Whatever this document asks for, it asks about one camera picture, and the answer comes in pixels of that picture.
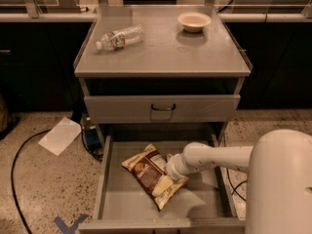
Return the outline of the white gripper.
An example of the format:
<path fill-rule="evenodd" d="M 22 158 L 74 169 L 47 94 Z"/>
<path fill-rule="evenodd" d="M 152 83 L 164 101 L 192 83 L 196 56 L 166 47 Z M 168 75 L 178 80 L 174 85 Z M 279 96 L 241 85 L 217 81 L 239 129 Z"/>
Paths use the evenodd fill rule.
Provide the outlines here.
<path fill-rule="evenodd" d="M 163 192 L 170 188 L 174 184 L 173 179 L 179 180 L 192 174 L 194 168 L 186 163 L 182 154 L 175 154 L 167 156 L 165 172 L 167 175 L 160 177 L 152 191 L 154 197 L 159 197 Z"/>

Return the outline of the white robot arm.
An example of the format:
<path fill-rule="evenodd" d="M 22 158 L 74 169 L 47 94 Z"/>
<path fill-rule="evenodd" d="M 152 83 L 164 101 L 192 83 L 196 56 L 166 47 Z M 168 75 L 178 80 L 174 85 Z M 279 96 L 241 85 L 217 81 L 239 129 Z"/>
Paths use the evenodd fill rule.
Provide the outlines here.
<path fill-rule="evenodd" d="M 275 130 L 253 146 L 191 142 L 165 173 L 179 180 L 213 166 L 248 175 L 246 234 L 312 234 L 312 136 Z"/>

